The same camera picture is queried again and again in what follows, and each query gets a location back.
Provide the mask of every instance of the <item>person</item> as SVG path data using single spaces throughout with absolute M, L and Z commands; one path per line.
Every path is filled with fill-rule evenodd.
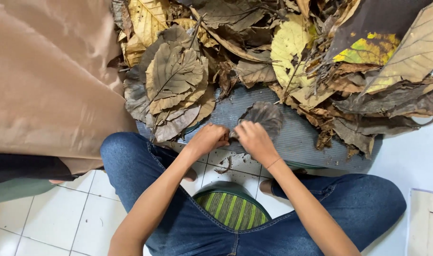
M 181 186 L 191 165 L 227 146 L 229 129 L 208 124 L 178 154 L 136 133 L 114 133 L 101 146 L 110 183 L 128 215 L 110 256 L 355 256 L 406 210 L 389 180 L 366 174 L 295 175 L 262 125 L 244 121 L 239 142 L 275 178 L 264 192 L 289 199 L 294 211 L 254 229 L 232 230 L 210 216 Z

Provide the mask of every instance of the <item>hand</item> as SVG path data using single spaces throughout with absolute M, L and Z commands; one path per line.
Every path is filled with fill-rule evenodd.
M 189 151 L 196 157 L 210 153 L 215 148 L 229 146 L 229 129 L 223 125 L 209 123 L 202 127 L 183 150 Z
M 242 121 L 234 130 L 239 135 L 243 148 L 264 167 L 267 168 L 280 157 L 260 123 Z

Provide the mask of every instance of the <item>green stool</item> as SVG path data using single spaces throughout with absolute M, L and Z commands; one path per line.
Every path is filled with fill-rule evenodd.
M 271 221 L 265 208 L 237 183 L 212 182 L 199 189 L 193 199 L 215 219 L 234 230 L 249 230 Z

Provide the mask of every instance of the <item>thin bracelet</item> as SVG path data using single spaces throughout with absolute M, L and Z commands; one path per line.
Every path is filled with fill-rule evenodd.
M 281 159 L 281 157 L 280 158 L 278 158 L 277 160 L 275 160 L 273 163 L 271 163 L 271 165 L 269 165 L 269 167 L 267 167 L 266 169 L 269 169 L 274 163 L 276 163 L 278 160 L 280 160 Z

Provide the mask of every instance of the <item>blue jeans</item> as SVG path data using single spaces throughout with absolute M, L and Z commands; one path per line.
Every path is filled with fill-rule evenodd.
M 110 183 L 129 212 L 177 153 L 155 146 L 136 133 L 114 133 L 103 142 L 101 156 Z M 380 177 L 304 174 L 299 179 L 360 251 L 387 231 L 406 210 L 400 190 Z M 276 182 L 272 192 L 287 198 Z M 210 216 L 181 186 L 146 245 L 153 256 L 323 255 L 295 211 L 257 228 L 236 231 Z

